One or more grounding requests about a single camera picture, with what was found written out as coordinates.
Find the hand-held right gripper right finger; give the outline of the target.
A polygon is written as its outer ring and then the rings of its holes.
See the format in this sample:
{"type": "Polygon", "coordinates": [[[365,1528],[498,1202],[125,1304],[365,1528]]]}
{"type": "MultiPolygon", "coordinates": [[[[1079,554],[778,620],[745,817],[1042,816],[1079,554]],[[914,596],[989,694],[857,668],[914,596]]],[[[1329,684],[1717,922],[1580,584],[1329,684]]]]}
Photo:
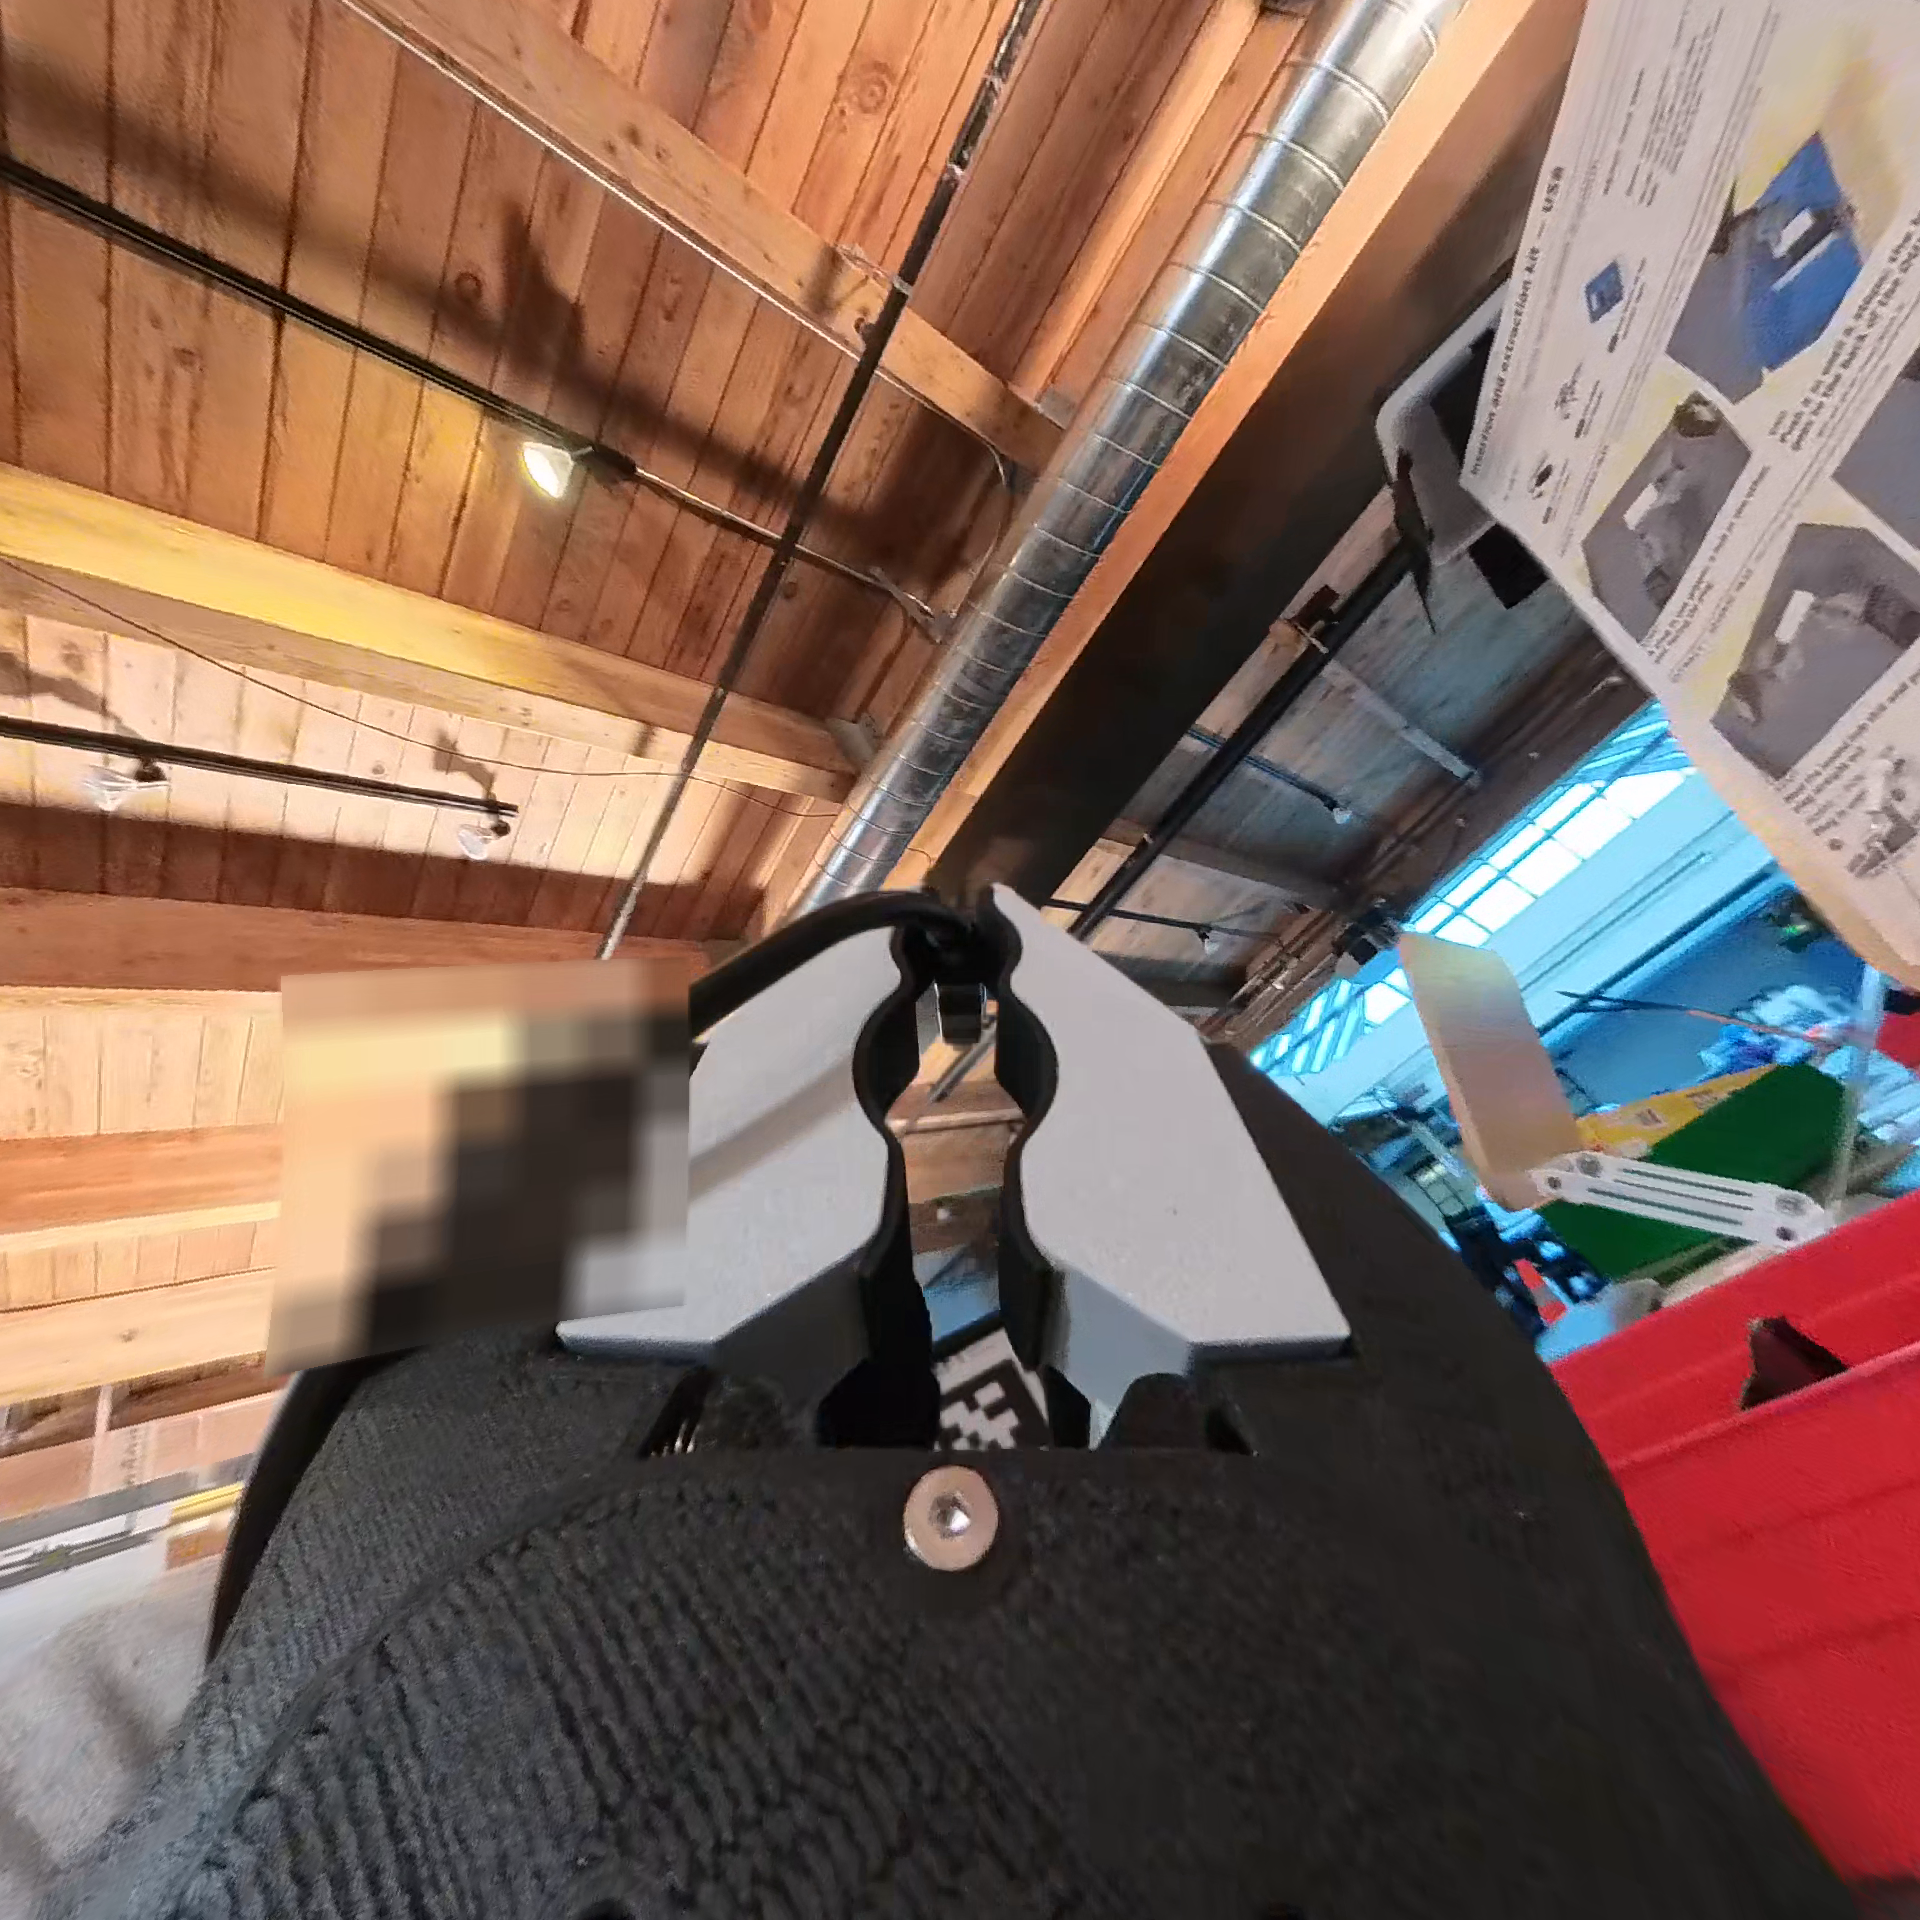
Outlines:
{"type": "Polygon", "coordinates": [[[1148,1378],[1348,1356],[1345,1314],[1196,1031],[997,884],[993,1070],[1017,1110],[999,1324],[1048,1440],[1097,1440],[1148,1378]]]}

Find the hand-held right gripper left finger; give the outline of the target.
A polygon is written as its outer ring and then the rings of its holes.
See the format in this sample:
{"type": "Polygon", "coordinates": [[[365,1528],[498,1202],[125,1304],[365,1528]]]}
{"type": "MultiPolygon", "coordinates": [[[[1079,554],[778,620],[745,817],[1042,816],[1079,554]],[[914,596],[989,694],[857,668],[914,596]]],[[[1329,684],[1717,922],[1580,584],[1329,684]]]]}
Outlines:
{"type": "Polygon", "coordinates": [[[921,1066],[937,969],[907,927],[863,932],[704,1038],[677,1300],[571,1318],[567,1352],[773,1385],[831,1446],[933,1445],[940,1388],[887,1117],[921,1066]]]}

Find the black usb cable gold plug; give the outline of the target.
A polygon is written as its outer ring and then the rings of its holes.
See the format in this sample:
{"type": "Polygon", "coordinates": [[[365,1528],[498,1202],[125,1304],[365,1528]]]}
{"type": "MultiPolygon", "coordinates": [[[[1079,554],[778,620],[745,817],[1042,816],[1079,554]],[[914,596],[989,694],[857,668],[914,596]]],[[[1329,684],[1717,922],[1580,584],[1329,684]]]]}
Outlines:
{"type": "Polygon", "coordinates": [[[977,946],[971,914],[933,890],[874,890],[840,897],[781,922],[698,976],[688,986],[688,1036],[704,1042],[739,1007],[834,946],[863,932],[900,927],[916,932],[937,962],[967,962],[977,946]]]}

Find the plain wooden document stand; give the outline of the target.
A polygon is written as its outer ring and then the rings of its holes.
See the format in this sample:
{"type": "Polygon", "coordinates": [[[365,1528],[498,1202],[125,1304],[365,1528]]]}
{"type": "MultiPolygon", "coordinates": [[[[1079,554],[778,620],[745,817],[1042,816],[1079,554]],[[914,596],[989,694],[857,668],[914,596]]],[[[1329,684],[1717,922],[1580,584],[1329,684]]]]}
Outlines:
{"type": "MultiPolygon", "coordinates": [[[[1505,1209],[1537,1212],[1548,1196],[1570,1198],[1704,1226],[1765,1253],[1796,1247],[1833,1226],[1833,1212],[1812,1191],[1823,1174],[1808,1191],[1796,1191],[1585,1152],[1592,1114],[1572,1112],[1512,967],[1493,950],[1421,932],[1401,935],[1399,967],[1441,1070],[1461,1152],[1479,1185],[1505,1209]]],[[[1763,1070],[1605,1112],[1626,1110],[1624,1132],[1647,1142],[1763,1070]]]]}

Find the black ceiling pipe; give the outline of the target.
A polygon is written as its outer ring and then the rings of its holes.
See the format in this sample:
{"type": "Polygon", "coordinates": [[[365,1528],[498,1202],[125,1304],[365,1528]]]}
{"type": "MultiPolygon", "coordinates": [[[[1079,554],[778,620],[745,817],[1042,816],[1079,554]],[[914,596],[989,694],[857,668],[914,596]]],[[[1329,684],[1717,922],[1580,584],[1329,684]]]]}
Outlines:
{"type": "Polygon", "coordinates": [[[1143,842],[1122,858],[1115,876],[1099,887],[1092,900],[1074,911],[1068,926],[1074,940],[1088,941],[1107,919],[1120,911],[1127,894],[1171,853],[1172,840],[1187,834],[1220,786],[1261,749],[1274,726],[1289,718],[1292,708],[1330,669],[1333,660],[1337,660],[1375,613],[1380,609],[1392,589],[1421,577],[1425,567],[1427,553],[1407,535],[1396,535],[1380,562],[1336,605],[1329,620],[1320,628],[1308,630],[1303,652],[1297,653],[1239,726],[1223,737],[1203,767],[1181,786],[1151,826],[1143,842]]]}

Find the green plastic bin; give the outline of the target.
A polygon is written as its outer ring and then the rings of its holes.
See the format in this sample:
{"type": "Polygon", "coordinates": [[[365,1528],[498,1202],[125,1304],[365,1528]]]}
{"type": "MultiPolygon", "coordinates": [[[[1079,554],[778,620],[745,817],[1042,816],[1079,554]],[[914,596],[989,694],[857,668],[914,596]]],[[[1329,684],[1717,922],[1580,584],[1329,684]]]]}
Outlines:
{"type": "MultiPolygon", "coordinates": [[[[1845,1093],[1811,1062],[1767,1066],[1688,1121],[1640,1140],[1626,1110],[1585,1119],[1581,1150],[1632,1165],[1808,1191],[1833,1167],[1845,1093]]],[[[1537,1207],[1549,1234],[1605,1279],[1672,1279],[1721,1249],[1725,1237],[1570,1198],[1537,1207]]]]}

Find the red plastic bin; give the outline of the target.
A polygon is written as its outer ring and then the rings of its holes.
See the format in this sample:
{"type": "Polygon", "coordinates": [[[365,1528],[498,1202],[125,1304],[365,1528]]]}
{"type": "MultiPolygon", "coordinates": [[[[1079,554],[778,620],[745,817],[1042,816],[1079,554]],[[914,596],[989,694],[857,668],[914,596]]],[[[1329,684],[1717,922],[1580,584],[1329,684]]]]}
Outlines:
{"type": "Polygon", "coordinates": [[[1845,1878],[1916,1888],[1916,1192],[1549,1372],[1788,1808],[1845,1878]]]}

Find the white rounded fixture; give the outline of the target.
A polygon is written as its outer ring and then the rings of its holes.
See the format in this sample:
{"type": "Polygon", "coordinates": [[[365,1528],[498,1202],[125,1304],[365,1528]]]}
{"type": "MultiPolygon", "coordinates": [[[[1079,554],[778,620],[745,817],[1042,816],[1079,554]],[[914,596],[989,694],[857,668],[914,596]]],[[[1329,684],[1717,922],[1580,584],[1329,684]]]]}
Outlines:
{"type": "Polygon", "coordinates": [[[1394,524],[1416,559],[1464,559],[1495,520],[1466,488],[1482,383],[1505,317],[1501,280],[1386,400],[1376,416],[1394,524]]]}

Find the printed instruction sheet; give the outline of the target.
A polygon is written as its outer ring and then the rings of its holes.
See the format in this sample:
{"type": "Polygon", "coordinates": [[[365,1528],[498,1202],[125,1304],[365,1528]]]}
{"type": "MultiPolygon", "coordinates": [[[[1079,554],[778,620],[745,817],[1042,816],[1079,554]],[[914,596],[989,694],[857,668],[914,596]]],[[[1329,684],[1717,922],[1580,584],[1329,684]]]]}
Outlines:
{"type": "Polygon", "coordinates": [[[1919,5],[1586,5],[1464,482],[1916,989],[1919,5]]]}

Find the black ceiling track rail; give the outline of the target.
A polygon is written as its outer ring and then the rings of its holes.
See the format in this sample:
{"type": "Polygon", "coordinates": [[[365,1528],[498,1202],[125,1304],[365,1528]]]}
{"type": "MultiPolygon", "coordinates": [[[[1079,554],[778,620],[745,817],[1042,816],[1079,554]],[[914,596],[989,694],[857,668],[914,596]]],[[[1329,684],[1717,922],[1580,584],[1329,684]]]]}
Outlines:
{"type": "Polygon", "coordinates": [[[80,726],[43,725],[31,718],[2,718],[2,737],[43,749],[88,751],[103,759],[131,761],[139,767],[156,767],[168,772],[187,769],[202,774],[251,780],[264,783],[300,786],[320,792],[331,792],[345,799],[384,799],[423,808],[452,808],[479,817],[490,817],[504,824],[515,824],[519,817],[519,808],[505,799],[463,796],[413,783],[381,781],[365,774],[319,769],[290,761],[251,759],[215,749],[152,742],[137,736],[116,736],[80,726]]]}
{"type": "Polygon", "coordinates": [[[695,495],[656,470],[641,466],[624,449],[612,447],[588,433],[567,429],[560,420],[543,416],[540,412],[509,400],[504,392],[484,388],[482,383],[439,365],[431,357],[413,352],[386,335],[370,330],[356,322],[331,316],[330,311],[287,292],[277,282],[267,282],[251,271],[242,271],[229,260],[218,258],[203,247],[192,247],[185,240],[114,207],[103,198],[80,191],[76,185],[43,173],[42,168],[2,151],[2,182],[4,189],[26,200],[52,212],[58,218],[101,236],[105,242],[131,249],[168,271],[180,273],[231,300],[249,304],[275,319],[293,322],[324,340],[331,340],[349,352],[359,352],[384,367],[393,367],[431,391],[450,394],[479,409],[482,416],[498,420],[521,433],[525,441],[537,441],[567,453],[571,462],[589,468],[594,474],[627,486],[644,488],[682,512],[706,520],[712,528],[748,540],[764,548],[780,546],[780,533],[745,518],[729,506],[695,495]]]}

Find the silver spiral air duct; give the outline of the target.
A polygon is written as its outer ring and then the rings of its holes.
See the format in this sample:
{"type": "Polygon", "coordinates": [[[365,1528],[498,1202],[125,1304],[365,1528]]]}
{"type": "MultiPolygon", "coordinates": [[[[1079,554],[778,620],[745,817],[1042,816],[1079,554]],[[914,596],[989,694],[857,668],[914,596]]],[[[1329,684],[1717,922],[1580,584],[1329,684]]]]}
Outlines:
{"type": "Polygon", "coordinates": [[[1458,2],[1316,5],[787,916],[882,887],[1431,63],[1458,2]]]}

